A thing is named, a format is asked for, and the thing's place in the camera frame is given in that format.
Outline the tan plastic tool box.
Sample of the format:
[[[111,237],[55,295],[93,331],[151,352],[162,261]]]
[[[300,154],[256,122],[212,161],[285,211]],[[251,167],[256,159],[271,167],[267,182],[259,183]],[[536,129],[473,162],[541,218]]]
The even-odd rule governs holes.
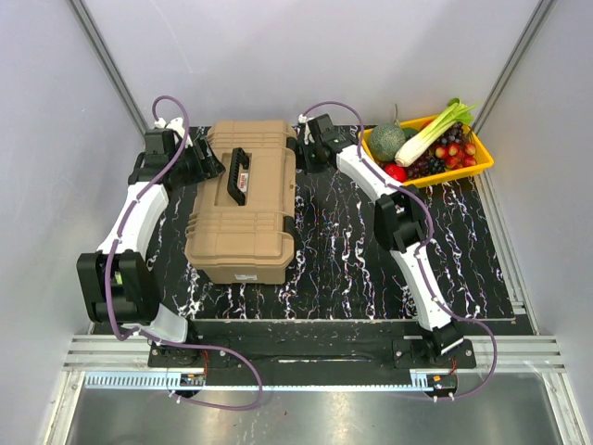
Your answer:
[[[281,285],[295,256],[296,132],[286,121],[219,121],[226,171],[197,188],[185,257],[218,285]]]

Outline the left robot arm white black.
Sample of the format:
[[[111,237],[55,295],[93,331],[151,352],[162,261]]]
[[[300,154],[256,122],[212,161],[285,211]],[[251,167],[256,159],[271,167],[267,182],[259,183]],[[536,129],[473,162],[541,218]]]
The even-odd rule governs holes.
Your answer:
[[[77,274],[92,322],[115,323],[121,334],[146,333],[170,341],[170,357],[190,366],[199,359],[201,345],[187,336],[187,321],[162,304],[146,252],[171,194],[215,179],[225,168],[205,137],[191,137],[181,117],[157,119],[144,140],[118,219],[95,251],[80,255]]]

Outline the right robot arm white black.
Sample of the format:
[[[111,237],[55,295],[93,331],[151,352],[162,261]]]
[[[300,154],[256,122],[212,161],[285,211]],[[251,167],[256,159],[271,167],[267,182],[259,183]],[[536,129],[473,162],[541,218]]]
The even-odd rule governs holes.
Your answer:
[[[327,114],[298,117],[297,158],[306,172],[330,166],[346,175],[373,202],[373,234],[403,273],[417,311],[422,339],[416,353],[434,367],[450,361],[463,335],[455,325],[439,289],[426,244],[433,228],[417,189],[384,172],[360,146],[341,134]]]

